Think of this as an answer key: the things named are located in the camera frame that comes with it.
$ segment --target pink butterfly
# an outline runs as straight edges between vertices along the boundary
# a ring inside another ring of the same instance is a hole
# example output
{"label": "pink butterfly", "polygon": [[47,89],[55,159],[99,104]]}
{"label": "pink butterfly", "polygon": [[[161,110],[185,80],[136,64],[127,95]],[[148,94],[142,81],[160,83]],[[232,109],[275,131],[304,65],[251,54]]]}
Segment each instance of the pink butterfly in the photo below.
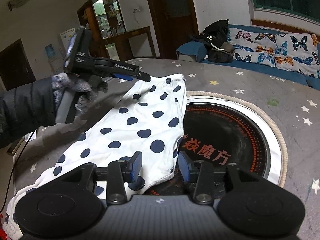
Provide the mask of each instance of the pink butterfly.
{"label": "pink butterfly", "polygon": [[245,39],[246,41],[253,42],[251,39],[250,33],[244,33],[242,31],[239,31],[238,34],[235,36],[236,39]]}

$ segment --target person's arm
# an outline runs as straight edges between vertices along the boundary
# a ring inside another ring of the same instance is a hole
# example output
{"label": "person's arm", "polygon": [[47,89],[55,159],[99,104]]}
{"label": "person's arm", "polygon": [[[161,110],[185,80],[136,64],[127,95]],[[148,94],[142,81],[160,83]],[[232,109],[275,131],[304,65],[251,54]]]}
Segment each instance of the person's arm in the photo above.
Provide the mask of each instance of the person's arm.
{"label": "person's arm", "polygon": [[33,132],[55,125],[55,100],[51,77],[0,95],[0,148]]}

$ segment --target beige braided rim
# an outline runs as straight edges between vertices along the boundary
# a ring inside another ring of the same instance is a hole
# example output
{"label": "beige braided rim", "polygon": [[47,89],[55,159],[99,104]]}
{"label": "beige braided rim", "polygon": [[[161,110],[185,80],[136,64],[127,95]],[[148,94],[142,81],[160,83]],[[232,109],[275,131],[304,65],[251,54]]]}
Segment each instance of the beige braided rim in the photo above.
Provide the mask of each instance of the beige braided rim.
{"label": "beige braided rim", "polygon": [[268,116],[263,110],[261,110],[259,107],[255,106],[254,104],[244,101],[239,98],[226,96],[222,94],[217,93],[211,93],[211,92],[205,92],[205,91],[187,91],[187,97],[191,96],[207,96],[207,97],[216,97],[216,98],[222,98],[227,99],[236,103],[239,103],[241,105],[244,105],[248,108],[250,108],[252,111],[256,112],[272,129],[273,133],[275,134],[278,143],[280,145],[281,150],[281,173],[280,173],[280,179],[278,186],[284,187],[285,178],[287,175],[287,167],[288,167],[288,151],[287,146],[285,144],[284,138],[278,128],[278,126],[275,124],[275,122]]}

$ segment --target door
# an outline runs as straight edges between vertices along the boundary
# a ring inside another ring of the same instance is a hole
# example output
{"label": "door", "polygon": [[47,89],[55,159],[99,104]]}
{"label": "door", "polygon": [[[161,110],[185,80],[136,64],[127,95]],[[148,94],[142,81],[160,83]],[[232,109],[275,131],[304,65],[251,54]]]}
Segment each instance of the door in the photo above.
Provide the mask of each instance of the door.
{"label": "door", "polygon": [[0,76],[6,90],[36,81],[21,40],[0,52]]}
{"label": "door", "polygon": [[199,34],[193,0],[148,0],[161,58],[176,59],[176,49]]}

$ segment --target blue couch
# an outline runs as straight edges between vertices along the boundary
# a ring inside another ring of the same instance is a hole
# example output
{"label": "blue couch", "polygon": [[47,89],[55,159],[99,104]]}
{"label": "blue couch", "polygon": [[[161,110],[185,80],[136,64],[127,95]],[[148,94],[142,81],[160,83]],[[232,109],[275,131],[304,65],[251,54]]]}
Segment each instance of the blue couch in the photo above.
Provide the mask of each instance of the blue couch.
{"label": "blue couch", "polygon": [[[262,32],[271,33],[271,34],[281,33],[275,30],[270,30],[265,28],[262,29],[260,27],[245,26],[245,25],[229,25],[229,28],[238,28],[238,29],[242,29],[248,32],[253,32],[253,33],[262,33]],[[233,60],[231,63],[214,63],[208,60],[203,60],[205,55],[207,55],[207,50],[204,47],[204,45],[200,42],[191,41],[191,42],[185,43],[181,45],[176,52],[178,56],[181,54],[193,56],[197,62],[248,69],[248,70],[268,74],[271,76],[291,80],[291,81],[312,87],[314,89],[320,90],[320,78],[304,76],[298,72],[277,69],[276,67],[267,67],[265,65],[260,65],[256,63],[247,63],[240,60]],[[320,44],[318,44],[318,55],[320,55]]]}

